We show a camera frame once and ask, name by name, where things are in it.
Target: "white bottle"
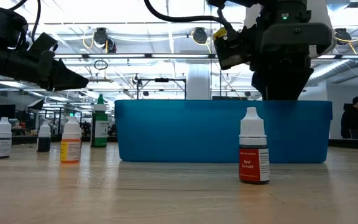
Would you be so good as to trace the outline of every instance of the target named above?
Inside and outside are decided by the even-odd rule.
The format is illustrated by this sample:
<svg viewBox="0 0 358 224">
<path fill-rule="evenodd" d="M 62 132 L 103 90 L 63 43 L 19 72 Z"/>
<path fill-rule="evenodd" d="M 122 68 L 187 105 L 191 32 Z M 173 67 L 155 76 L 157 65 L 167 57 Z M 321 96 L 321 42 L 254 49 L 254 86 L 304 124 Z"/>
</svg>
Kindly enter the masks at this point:
<svg viewBox="0 0 358 224">
<path fill-rule="evenodd" d="M 60 144 L 60 162 L 76 163 L 81 158 L 81 137 L 80 124 L 74 116 L 65 124 L 62 142 Z"/>
<path fill-rule="evenodd" d="M 50 126 L 47 121 L 40 127 L 37 139 L 37 152 L 49 152 L 51 143 Z"/>
<path fill-rule="evenodd" d="M 247 184 L 267 184 L 270 162 L 264 121 L 256 108 L 247 108 L 241 120 L 239 148 L 239 178 Z"/>
<path fill-rule="evenodd" d="M 12 125 L 8 118 L 0 120 L 0 159 L 11 156 L 12 149 Z"/>
</svg>

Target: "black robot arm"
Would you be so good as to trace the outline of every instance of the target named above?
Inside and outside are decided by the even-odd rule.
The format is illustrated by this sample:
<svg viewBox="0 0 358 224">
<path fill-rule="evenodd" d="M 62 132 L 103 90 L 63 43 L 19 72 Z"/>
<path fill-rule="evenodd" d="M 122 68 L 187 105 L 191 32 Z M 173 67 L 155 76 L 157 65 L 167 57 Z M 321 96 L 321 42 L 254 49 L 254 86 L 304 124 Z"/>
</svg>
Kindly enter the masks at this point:
<svg viewBox="0 0 358 224">
<path fill-rule="evenodd" d="M 84 88 L 88 79 L 54 60 L 57 41 L 43 33 L 32 44 L 26 41 L 27 21 L 10 9 L 0 8 L 0 75 L 38 84 L 46 90 Z"/>
<path fill-rule="evenodd" d="M 331 29 L 309 23 L 307 0 L 230 0 L 245 7 L 261 4 L 263 9 L 251 28 L 235 31 L 222 14 L 226 0 L 207 0 L 218 7 L 218 16 L 169 17 L 158 13 L 144 0 L 149 11 L 170 22 L 216 21 L 224 26 L 213 40 L 223 70 L 249 63 L 254 72 L 252 86 L 264 100 L 297 100 L 313 73 L 309 46 L 322 54 L 332 43 Z"/>
</svg>

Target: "bottle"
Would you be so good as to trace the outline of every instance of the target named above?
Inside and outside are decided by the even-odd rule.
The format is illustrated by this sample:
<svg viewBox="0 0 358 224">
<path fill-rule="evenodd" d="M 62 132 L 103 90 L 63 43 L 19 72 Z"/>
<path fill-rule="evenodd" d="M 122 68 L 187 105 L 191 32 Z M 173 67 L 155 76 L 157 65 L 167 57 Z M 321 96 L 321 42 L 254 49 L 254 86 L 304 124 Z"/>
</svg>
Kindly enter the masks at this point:
<svg viewBox="0 0 358 224">
<path fill-rule="evenodd" d="M 93 106 L 91 147 L 106 147 L 108 136 L 107 106 L 104 104 L 103 95 L 99 95 L 98 103 Z"/>
<path fill-rule="evenodd" d="M 48 122 L 44 121 L 40 127 L 40 132 L 38 133 L 37 152 L 49 152 L 50 142 L 50 127 Z"/>
<path fill-rule="evenodd" d="M 247 108 L 241 120 L 239 178 L 247 184 L 267 184 L 270 181 L 269 150 L 264 121 L 256 108 Z"/>
<path fill-rule="evenodd" d="M 9 158 L 12 149 L 12 125 L 8 118 L 0 120 L 0 159 Z"/>
<path fill-rule="evenodd" d="M 75 117 L 65 124 L 62 142 L 60 143 L 60 162 L 76 163 L 81 158 L 81 128 Z"/>
</svg>

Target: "blue tub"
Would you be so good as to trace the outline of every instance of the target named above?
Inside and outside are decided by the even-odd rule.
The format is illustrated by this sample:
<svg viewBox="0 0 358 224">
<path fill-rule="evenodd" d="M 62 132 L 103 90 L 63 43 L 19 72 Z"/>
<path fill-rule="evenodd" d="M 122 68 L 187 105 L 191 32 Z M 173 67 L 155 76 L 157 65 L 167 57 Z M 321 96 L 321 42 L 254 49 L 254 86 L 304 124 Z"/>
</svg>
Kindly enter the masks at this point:
<svg viewBox="0 0 358 224">
<path fill-rule="evenodd" d="M 328 101 L 120 100 L 119 155 L 132 162 L 238 162 L 240 120 L 253 106 L 265 120 L 272 163 L 326 160 Z"/>
</svg>

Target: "man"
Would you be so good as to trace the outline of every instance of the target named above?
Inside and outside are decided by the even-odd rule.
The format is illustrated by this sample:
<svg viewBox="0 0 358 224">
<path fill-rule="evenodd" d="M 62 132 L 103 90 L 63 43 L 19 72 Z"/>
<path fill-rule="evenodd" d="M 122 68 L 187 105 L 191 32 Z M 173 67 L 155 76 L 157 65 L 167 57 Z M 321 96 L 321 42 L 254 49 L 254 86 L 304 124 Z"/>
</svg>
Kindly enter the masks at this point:
<svg viewBox="0 0 358 224">
<path fill-rule="evenodd" d="M 355 138 L 358 135 L 358 96 L 353 99 L 353 104 L 345 104 L 341 120 L 341 136 L 344 139 Z"/>
</svg>

